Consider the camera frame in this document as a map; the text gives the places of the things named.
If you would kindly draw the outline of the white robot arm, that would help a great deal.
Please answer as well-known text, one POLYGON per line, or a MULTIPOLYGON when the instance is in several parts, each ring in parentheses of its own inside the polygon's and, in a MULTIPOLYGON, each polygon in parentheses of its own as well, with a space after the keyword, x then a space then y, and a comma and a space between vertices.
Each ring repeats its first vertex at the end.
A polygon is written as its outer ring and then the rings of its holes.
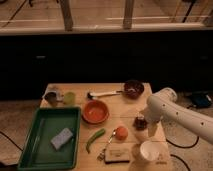
POLYGON ((177 98, 176 92, 169 87, 147 98, 143 115, 148 123, 148 133, 153 136, 157 124, 166 116, 213 145, 213 117, 177 105, 177 98))

